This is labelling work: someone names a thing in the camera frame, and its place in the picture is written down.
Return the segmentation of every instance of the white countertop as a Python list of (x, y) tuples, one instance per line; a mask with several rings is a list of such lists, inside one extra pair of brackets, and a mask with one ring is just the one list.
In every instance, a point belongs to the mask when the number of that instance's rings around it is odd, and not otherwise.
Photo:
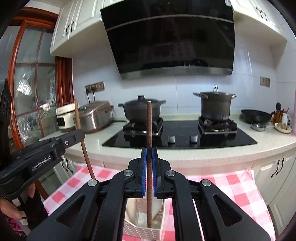
[[(165, 121), (197, 120), (199, 115), (171, 115), (163, 116)], [(231, 115), (238, 127), (255, 139), (258, 144), (241, 147), (214, 148), (214, 149), (190, 149), (190, 150), (158, 150), (158, 157), (170, 161), (174, 168), (190, 167), (217, 167), (229, 164), (238, 164), (266, 158), (288, 151), (296, 147), (296, 136), (278, 132), (270, 123), (264, 132), (257, 132), (250, 125), (239, 119), (239, 115)], [(109, 162), (114, 164), (128, 164), (132, 159), (141, 155), (141, 149), (103, 147), (102, 144), (122, 130), (125, 122), (115, 122), (106, 129), (87, 134), (85, 137), (86, 149), (92, 164)], [(55, 132), (47, 137), (59, 136), (61, 132)], [(76, 144), (66, 150), (69, 155), (81, 158), (84, 162), (80, 144)]]

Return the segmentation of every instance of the white bowl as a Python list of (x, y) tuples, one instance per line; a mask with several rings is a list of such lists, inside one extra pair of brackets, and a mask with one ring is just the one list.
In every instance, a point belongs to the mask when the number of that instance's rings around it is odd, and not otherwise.
[(292, 131), (292, 128), (291, 127), (289, 127), (288, 126), (288, 130), (284, 130), (284, 129), (282, 129), (282, 128), (279, 128), (278, 126), (277, 126), (277, 124), (278, 123), (275, 123), (274, 124), (274, 127), (279, 131), (279, 132), (281, 132), (281, 133), (285, 133), (285, 134), (289, 134), (289, 133), (291, 133), (291, 131)]

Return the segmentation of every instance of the human hand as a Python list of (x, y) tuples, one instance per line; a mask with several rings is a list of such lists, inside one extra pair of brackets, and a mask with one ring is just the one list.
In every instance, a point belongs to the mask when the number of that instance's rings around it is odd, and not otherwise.
[[(35, 184), (32, 183), (28, 188), (27, 188), (27, 194), (30, 198), (34, 197), (35, 194)], [(11, 202), (6, 200), (5, 198), (0, 199), (0, 210), (2, 211), (3, 214), (6, 216), (13, 218), (13, 219), (21, 219), (22, 214), (20, 211), (17, 209), (16, 206), (14, 206)]]

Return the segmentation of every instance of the black glass cooktop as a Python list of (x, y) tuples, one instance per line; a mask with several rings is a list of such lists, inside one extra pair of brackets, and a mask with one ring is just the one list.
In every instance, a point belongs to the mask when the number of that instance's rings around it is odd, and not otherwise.
[[(169, 135), (175, 135), (175, 143), (168, 142)], [(197, 143), (190, 141), (190, 135), (198, 136)], [(152, 145), (158, 149), (206, 149), (253, 144), (257, 144), (257, 141), (239, 128), (236, 134), (203, 135), (198, 120), (164, 121), (160, 135), (152, 137)], [(146, 136), (127, 136), (121, 130), (102, 146), (142, 148), (146, 146)]]

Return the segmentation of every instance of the pink object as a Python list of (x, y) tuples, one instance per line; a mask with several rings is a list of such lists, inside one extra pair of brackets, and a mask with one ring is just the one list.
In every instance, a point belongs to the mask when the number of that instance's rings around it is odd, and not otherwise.
[[(97, 166), (92, 166), (92, 168), (99, 182), (111, 179), (119, 172)], [(43, 202), (49, 214), (52, 214), (63, 202), (72, 196), (88, 180), (90, 180), (91, 177), (85, 164), (80, 164), (77, 170), (78, 171), (67, 182), (60, 186)], [(271, 241), (275, 240), (275, 231), (270, 214), (254, 182), (250, 170), (208, 176), (188, 176), (187, 178), (197, 182), (202, 179), (211, 180), (253, 220), (255, 220), (267, 231), (271, 237)], [(145, 240), (123, 235), (123, 241)], [(173, 209), (170, 199), (165, 200), (165, 219), (161, 241), (175, 241)]]
[(295, 90), (295, 103), (294, 103), (294, 117), (292, 123), (292, 133), (296, 135), (296, 90)]

